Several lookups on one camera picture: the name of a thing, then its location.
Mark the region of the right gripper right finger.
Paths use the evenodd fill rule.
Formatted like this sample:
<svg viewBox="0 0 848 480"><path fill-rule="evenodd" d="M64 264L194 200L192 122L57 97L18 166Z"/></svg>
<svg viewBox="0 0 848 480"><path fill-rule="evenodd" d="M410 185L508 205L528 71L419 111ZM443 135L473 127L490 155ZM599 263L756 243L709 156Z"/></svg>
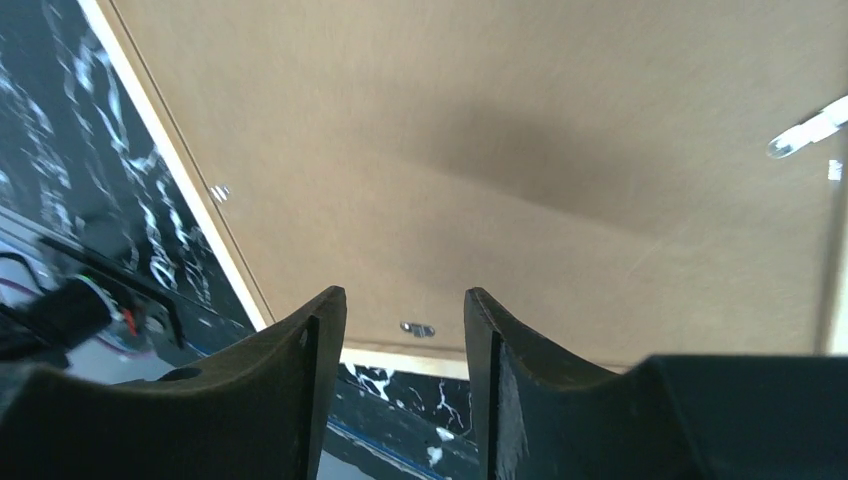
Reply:
<svg viewBox="0 0 848 480"><path fill-rule="evenodd" d="M847 361L653 355L623 373L464 300L485 479L843 479Z"/></svg>

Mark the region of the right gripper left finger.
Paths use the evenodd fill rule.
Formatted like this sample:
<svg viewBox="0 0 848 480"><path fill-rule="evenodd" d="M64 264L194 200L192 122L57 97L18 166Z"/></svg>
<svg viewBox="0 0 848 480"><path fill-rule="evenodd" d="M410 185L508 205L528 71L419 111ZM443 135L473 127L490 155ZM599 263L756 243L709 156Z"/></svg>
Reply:
<svg viewBox="0 0 848 480"><path fill-rule="evenodd" d="M5 479L312 479L347 315L331 286L287 318L154 380L1 367Z"/></svg>

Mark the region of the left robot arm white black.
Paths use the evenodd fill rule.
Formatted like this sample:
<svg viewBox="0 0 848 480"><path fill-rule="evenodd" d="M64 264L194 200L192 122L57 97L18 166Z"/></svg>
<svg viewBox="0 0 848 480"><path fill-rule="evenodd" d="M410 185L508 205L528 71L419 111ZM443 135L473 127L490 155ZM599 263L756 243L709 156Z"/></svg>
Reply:
<svg viewBox="0 0 848 480"><path fill-rule="evenodd" d="M94 341L130 359L186 347L173 298L152 283L91 255L64 253L77 269L49 287L26 256L3 251L19 264L30 288L3 277L1 285L29 293L28 303L1 303L1 360L70 366L69 354Z"/></svg>

